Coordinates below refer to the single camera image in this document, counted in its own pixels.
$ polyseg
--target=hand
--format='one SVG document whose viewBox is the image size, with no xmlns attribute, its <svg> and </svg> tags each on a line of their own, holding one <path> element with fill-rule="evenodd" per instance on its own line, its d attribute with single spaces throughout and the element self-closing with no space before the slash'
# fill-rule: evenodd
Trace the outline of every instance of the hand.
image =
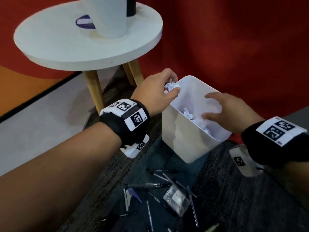
<svg viewBox="0 0 309 232">
<path fill-rule="evenodd" d="M 221 127 L 232 133 L 242 133 L 251 125 L 265 120 L 260 117 L 242 99 L 219 92 L 208 93 L 205 98 L 214 98 L 222 106 L 221 113 L 204 113 L 202 118 L 217 122 Z"/>
<path fill-rule="evenodd" d="M 180 88 L 174 88 L 169 93 L 164 93 L 164 85 L 169 79 L 178 81 L 177 75 L 166 68 L 162 72 L 147 77 L 133 92 L 131 99 L 140 101 L 148 110 L 150 116 L 163 112 L 179 94 Z"/>
</svg>

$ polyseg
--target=black baseboard strip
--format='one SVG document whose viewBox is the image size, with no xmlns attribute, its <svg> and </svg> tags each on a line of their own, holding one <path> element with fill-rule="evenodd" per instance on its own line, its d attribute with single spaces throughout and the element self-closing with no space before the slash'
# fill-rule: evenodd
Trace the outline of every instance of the black baseboard strip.
<svg viewBox="0 0 309 232">
<path fill-rule="evenodd" d="M 22 103 L 21 105 L 15 107 L 14 109 L 10 110 L 9 112 L 5 113 L 4 115 L 0 116 L 0 123 L 7 120 L 8 118 L 12 117 L 13 115 L 17 114 L 21 110 L 25 109 L 27 106 L 31 105 L 32 103 L 38 101 L 40 98 L 44 97 L 45 95 L 49 94 L 50 92 L 54 91 L 55 89 L 59 88 L 60 86 L 64 85 L 68 81 L 72 80 L 79 74 L 81 71 L 75 72 L 72 75 L 64 78 L 62 81 L 59 81 L 57 84 L 51 86 L 50 88 L 44 90 L 43 92 L 39 93 L 38 95 L 34 96 L 32 99 Z"/>
</svg>

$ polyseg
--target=black cylindrical object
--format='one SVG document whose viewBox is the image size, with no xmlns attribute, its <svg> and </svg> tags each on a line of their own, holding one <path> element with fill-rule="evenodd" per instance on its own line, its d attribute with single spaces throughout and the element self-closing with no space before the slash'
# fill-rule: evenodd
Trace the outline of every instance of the black cylindrical object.
<svg viewBox="0 0 309 232">
<path fill-rule="evenodd" d="M 136 15 L 136 0 L 127 0 L 127 17 Z"/>
</svg>

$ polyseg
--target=table top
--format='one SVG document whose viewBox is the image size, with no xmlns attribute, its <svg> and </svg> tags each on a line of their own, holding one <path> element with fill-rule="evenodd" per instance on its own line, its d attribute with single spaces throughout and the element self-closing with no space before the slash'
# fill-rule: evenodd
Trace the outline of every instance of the table top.
<svg viewBox="0 0 309 232">
<path fill-rule="evenodd" d="M 104 39 L 95 29 L 78 27 L 75 21 L 87 14 L 81 0 L 49 7 L 25 19 L 15 30 L 14 42 L 38 65 L 87 71 L 137 59 L 162 36 L 160 14 L 141 3 L 137 14 L 127 18 L 127 34 L 118 39 Z"/>
</svg>

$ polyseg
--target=black wristband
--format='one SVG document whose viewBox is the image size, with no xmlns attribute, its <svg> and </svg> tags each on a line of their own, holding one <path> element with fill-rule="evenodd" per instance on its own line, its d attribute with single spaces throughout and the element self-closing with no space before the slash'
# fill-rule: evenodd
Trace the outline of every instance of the black wristband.
<svg viewBox="0 0 309 232">
<path fill-rule="evenodd" d="M 103 114 L 100 116 L 100 121 L 105 123 L 108 127 L 110 127 L 111 130 L 114 131 L 114 133 L 120 137 L 122 141 L 122 147 L 125 145 L 132 146 L 134 143 L 141 143 L 145 138 L 146 130 L 150 122 L 149 112 L 147 111 L 146 107 L 139 101 L 131 101 L 137 104 L 127 113 L 124 113 L 121 117 L 113 114 L 112 112 L 103 112 Z M 125 119 L 136 113 L 140 108 L 144 110 L 147 119 L 133 131 L 130 131 L 125 123 Z"/>
<path fill-rule="evenodd" d="M 301 133 L 284 146 L 279 146 L 256 129 L 264 121 L 247 128 L 241 137 L 248 148 L 250 157 L 257 163 L 280 168 L 289 161 L 309 161 L 309 136 Z"/>
</svg>

